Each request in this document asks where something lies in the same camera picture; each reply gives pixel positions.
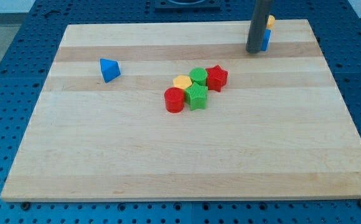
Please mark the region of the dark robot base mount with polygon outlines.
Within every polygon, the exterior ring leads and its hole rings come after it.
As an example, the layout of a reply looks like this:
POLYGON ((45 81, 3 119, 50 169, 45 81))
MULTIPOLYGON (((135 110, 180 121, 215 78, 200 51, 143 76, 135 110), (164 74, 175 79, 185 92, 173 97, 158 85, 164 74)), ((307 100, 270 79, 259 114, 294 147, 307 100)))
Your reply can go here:
POLYGON ((154 0, 155 10, 220 9, 221 0, 154 0))

